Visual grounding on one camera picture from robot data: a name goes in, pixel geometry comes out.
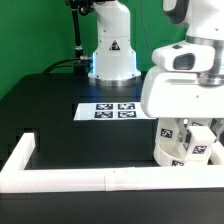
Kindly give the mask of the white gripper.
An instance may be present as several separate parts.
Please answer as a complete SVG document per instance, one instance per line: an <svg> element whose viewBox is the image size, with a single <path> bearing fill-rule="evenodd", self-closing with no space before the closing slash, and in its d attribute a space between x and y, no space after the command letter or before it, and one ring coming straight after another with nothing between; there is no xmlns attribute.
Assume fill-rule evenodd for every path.
<svg viewBox="0 0 224 224"><path fill-rule="evenodd" d="M201 83L215 61L212 46L176 43L153 51L152 67L144 80L141 108L152 118L224 118L224 85ZM177 120L178 139L188 149L191 133L185 119ZM216 139L224 119L214 125Z"/></svg>

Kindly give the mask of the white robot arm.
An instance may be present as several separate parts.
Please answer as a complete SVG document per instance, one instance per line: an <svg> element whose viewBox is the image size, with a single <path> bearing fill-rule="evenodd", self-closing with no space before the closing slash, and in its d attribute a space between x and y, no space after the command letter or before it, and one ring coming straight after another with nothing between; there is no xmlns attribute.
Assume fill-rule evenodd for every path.
<svg viewBox="0 0 224 224"><path fill-rule="evenodd" d="M139 75L130 13L118 0L95 0L98 47L89 78L123 85ZM141 107L150 118L224 119L224 0L162 0L163 13L187 28L184 40L157 48Z"/></svg>

